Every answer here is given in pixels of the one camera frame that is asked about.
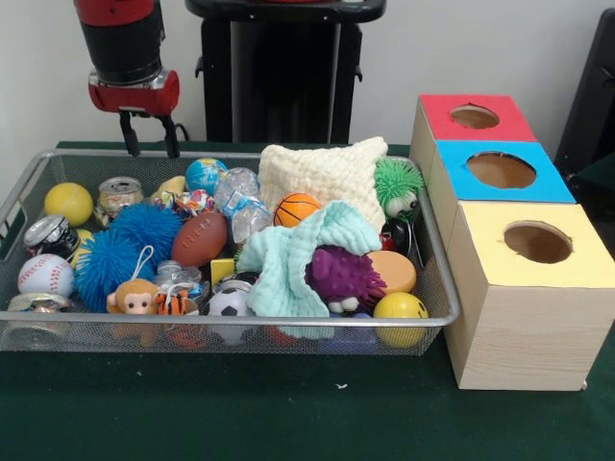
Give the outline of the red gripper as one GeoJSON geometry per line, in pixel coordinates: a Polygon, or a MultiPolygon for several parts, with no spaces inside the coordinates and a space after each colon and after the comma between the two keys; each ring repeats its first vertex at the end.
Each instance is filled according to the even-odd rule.
{"type": "Polygon", "coordinates": [[[170,114],[178,105],[180,80],[175,70],[162,69],[151,81],[134,85],[111,85],[100,80],[92,70],[88,76],[88,93],[93,105],[101,111],[119,112],[120,129],[127,152],[132,157],[140,155],[136,132],[132,127],[130,112],[159,116],[165,130],[164,143],[169,158],[180,156],[176,124],[170,114]]]}

